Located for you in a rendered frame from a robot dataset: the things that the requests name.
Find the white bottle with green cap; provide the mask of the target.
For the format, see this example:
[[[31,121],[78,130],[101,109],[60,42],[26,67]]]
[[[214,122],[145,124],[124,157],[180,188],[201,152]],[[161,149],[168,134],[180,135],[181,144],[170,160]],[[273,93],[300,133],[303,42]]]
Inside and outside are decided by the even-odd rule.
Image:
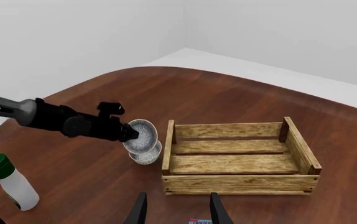
[[[33,209],[40,201],[39,194],[30,182],[3,153],[0,153],[0,186],[23,212]]]

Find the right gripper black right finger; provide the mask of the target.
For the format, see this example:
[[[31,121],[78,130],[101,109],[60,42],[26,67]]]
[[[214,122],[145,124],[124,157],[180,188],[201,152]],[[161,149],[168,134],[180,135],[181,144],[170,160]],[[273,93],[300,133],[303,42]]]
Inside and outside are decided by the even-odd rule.
[[[210,215],[213,224],[234,224],[216,192],[210,194]]]

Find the wooden slat tray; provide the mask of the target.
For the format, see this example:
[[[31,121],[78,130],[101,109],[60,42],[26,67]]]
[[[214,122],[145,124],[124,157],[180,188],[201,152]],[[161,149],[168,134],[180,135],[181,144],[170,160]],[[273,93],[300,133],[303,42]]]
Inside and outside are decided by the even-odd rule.
[[[290,117],[280,123],[176,124],[162,160],[168,195],[308,195],[322,166]]]

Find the patterned grey bowl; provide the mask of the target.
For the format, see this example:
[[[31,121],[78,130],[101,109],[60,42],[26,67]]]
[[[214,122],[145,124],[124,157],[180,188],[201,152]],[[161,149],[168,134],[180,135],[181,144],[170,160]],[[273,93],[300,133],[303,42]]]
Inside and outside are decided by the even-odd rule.
[[[147,166],[158,160],[161,150],[162,150],[162,144],[160,141],[157,141],[155,147],[149,152],[146,152],[144,154],[133,154],[129,152],[128,154],[129,157],[137,164],[140,164],[142,166]]]
[[[131,139],[123,143],[125,149],[133,154],[149,152],[156,145],[158,134],[155,126],[145,119],[135,119],[129,122],[130,127],[139,135],[137,139]]]

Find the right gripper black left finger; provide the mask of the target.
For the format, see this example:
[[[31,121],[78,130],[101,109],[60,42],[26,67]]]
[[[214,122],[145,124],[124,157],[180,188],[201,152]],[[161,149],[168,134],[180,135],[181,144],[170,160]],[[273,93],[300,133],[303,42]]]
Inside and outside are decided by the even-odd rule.
[[[136,202],[125,219],[124,224],[146,224],[146,215],[147,194],[141,192],[137,196]]]

